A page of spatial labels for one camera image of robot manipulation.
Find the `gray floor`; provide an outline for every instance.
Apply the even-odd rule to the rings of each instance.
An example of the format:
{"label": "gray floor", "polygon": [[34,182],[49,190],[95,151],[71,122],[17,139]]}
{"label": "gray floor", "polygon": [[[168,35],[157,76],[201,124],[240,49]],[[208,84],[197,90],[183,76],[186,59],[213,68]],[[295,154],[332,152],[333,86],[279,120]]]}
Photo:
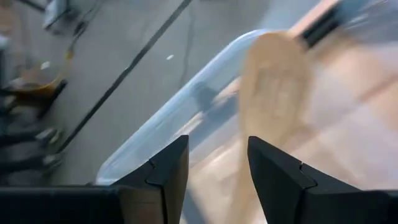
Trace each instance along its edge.
{"label": "gray floor", "polygon": [[[318,1],[192,0],[68,145],[53,182],[94,180],[101,164],[228,43],[253,29],[288,29]],[[92,2],[79,6],[87,10]],[[78,43],[69,84],[47,122],[63,126],[68,136],[181,3],[105,1]],[[25,12],[33,54],[61,63],[70,37],[45,33],[41,15]]]}

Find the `clear plastic container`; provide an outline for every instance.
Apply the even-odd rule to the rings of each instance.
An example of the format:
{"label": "clear plastic container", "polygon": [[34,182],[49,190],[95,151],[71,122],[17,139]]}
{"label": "clear plastic container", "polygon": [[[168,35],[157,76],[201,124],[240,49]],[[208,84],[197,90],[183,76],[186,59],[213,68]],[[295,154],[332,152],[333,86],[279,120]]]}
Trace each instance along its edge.
{"label": "clear plastic container", "polygon": [[[302,118],[307,132],[291,155],[360,189],[398,189],[397,8],[394,1],[370,3],[308,51],[316,77]],[[189,134],[182,222],[224,223],[243,148],[239,72],[265,32],[230,43],[102,165],[96,183],[112,184]],[[260,206],[252,210],[247,223],[264,223]]]}

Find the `concrete floor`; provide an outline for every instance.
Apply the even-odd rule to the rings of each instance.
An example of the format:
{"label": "concrete floor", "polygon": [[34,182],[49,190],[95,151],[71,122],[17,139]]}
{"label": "concrete floor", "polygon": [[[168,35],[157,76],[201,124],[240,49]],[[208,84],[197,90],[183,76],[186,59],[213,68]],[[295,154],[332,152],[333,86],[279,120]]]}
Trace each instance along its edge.
{"label": "concrete floor", "polygon": [[[319,0],[193,0],[67,146],[55,184],[85,184],[101,164],[220,50],[253,29],[288,29]],[[93,0],[79,2],[86,11]],[[79,40],[68,86],[46,122],[68,136],[131,63],[181,0],[105,1]],[[42,16],[23,8],[32,52],[63,61],[70,37],[41,29]]]}

